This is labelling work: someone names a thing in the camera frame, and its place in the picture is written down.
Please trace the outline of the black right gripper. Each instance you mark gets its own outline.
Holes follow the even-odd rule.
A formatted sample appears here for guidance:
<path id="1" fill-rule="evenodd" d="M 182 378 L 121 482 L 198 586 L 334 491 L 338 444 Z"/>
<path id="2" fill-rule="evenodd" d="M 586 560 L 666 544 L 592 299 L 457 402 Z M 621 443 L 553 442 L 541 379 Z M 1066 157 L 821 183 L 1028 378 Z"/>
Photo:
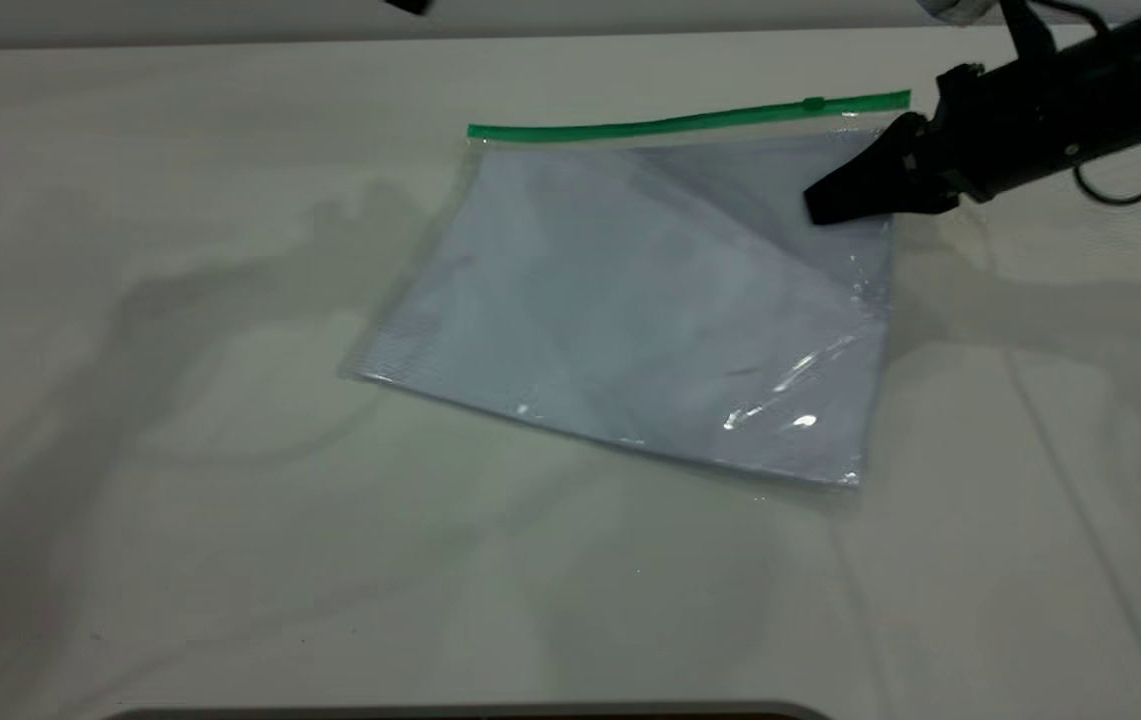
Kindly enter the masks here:
<path id="1" fill-rule="evenodd" d="M 934 119 L 904 113 L 867 149 L 803 193 L 816 225 L 944 215 L 1109 151 L 1109 42 L 1087 40 L 1000 68 L 936 78 Z M 934 176 L 922 170 L 934 170 Z"/>

